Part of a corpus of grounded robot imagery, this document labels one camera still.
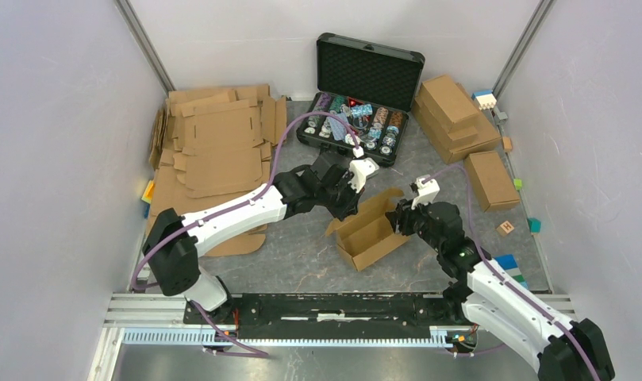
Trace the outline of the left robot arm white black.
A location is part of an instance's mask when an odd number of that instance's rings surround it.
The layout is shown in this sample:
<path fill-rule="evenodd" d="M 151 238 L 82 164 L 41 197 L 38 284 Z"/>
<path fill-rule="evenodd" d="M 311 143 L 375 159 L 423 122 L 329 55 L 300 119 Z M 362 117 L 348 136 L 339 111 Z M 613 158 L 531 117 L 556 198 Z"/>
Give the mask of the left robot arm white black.
<path fill-rule="evenodd" d="M 233 315 L 226 286 L 198 262 L 224 242 L 258 228 L 322 206 L 340 221 L 357 214 L 369 177 L 379 169 L 371 158 L 346 160 L 326 152 L 274 176 L 270 183 L 218 206 L 180 215 L 160 212 L 143 245 L 144 259 L 167 297 L 196 302 L 214 323 Z"/>

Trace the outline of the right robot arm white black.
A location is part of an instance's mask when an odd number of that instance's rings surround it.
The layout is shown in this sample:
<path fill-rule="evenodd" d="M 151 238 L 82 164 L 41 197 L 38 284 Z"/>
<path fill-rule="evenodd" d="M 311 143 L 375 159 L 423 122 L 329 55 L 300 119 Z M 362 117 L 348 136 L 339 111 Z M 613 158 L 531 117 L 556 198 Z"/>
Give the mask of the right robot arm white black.
<path fill-rule="evenodd" d="M 455 279 L 442 311 L 453 324 L 466 320 L 492 333 L 540 380 L 612 380 L 614 366 L 602 330 L 576 321 L 523 287 L 463 229 L 459 208 L 448 202 L 415 206 L 402 199 L 386 213 L 393 231 L 417 236 Z"/>

